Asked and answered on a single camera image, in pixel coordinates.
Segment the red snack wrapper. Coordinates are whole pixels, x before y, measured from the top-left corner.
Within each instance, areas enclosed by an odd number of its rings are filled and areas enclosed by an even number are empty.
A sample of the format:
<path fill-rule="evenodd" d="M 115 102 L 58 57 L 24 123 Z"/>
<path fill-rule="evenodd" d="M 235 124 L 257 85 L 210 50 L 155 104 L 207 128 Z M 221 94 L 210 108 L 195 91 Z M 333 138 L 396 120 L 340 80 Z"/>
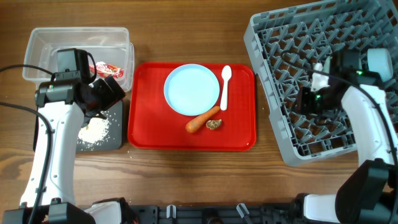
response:
<path fill-rule="evenodd" d="M 89 65 L 90 72 L 96 73 L 97 77 L 106 78 L 112 76 L 113 78 L 122 78 L 124 76 L 124 70 L 121 67 L 105 63 L 96 62 L 96 65 Z"/>

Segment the rice and nuts food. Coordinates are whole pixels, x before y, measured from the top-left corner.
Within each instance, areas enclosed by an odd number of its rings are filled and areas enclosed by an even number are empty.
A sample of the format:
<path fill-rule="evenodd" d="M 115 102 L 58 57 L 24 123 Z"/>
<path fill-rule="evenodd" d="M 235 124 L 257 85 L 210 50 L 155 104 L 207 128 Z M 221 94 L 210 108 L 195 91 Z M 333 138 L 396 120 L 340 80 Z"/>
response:
<path fill-rule="evenodd" d="M 92 118 L 87 126 L 80 129 L 78 138 L 89 144 L 99 143 L 109 133 L 110 122 L 107 119 Z"/>

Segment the light blue bowl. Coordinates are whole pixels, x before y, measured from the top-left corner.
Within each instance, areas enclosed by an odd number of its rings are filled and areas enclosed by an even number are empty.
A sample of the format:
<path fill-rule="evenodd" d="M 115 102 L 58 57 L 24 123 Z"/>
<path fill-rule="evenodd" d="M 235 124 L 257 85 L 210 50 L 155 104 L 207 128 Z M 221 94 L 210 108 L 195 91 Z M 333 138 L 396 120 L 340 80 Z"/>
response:
<path fill-rule="evenodd" d="M 368 49 L 368 68 L 377 72 L 382 82 L 389 81 L 393 76 L 391 55 L 387 49 Z"/>

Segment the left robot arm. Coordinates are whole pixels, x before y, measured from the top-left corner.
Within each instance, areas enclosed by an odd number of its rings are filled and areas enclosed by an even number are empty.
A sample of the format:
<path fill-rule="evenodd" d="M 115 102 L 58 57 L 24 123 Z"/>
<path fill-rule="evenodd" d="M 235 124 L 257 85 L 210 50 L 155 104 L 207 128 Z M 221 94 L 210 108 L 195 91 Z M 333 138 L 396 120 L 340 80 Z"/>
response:
<path fill-rule="evenodd" d="M 57 52 L 57 72 L 35 92 L 36 109 L 18 106 L 37 117 L 35 154 L 19 208 L 6 210 L 3 223 L 139 223 L 125 198 L 75 205 L 73 170 L 78 134 L 92 118 L 103 118 L 124 96 L 113 77 L 98 79 L 95 61 L 82 49 Z"/>

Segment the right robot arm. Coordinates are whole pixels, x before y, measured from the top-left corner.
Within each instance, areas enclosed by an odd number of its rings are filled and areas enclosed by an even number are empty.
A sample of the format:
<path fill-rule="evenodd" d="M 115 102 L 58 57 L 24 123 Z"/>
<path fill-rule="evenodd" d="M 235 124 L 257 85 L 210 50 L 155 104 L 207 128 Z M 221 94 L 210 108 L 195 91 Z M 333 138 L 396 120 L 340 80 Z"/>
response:
<path fill-rule="evenodd" d="M 331 195 L 307 194 L 306 220 L 328 223 L 397 223 L 397 134 L 383 84 L 393 75 L 387 49 L 339 50 L 306 70 L 311 85 L 300 89 L 292 109 L 303 115 L 343 110 L 354 134 L 358 168 Z"/>

